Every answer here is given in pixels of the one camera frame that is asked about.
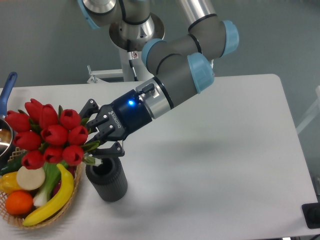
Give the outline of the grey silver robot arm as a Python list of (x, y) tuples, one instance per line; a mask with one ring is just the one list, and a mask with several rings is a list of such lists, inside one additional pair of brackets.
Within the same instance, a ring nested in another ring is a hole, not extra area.
[(188, 34), (167, 42), (163, 23), (150, 11), (148, 0), (80, 0), (79, 8), (94, 29), (109, 26), (113, 43), (127, 55), (140, 52), (152, 78), (110, 104), (90, 99), (81, 110), (89, 118), (93, 138), (84, 146), (84, 158), (124, 155), (120, 141), (162, 116), (214, 82), (211, 62), (235, 51), (237, 27), (219, 20), (209, 0), (179, 0)]

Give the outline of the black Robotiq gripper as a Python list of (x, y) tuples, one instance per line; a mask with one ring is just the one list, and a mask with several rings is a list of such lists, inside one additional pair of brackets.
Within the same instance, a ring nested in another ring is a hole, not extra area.
[(79, 113), (81, 125), (87, 124), (95, 135), (89, 142), (99, 141), (104, 144), (115, 142), (110, 148), (96, 148), (86, 155), (97, 159), (119, 158), (125, 155), (123, 146), (118, 141), (125, 140), (152, 121), (147, 108), (139, 99), (135, 90), (130, 90), (110, 104), (100, 106), (94, 99), (89, 99)]

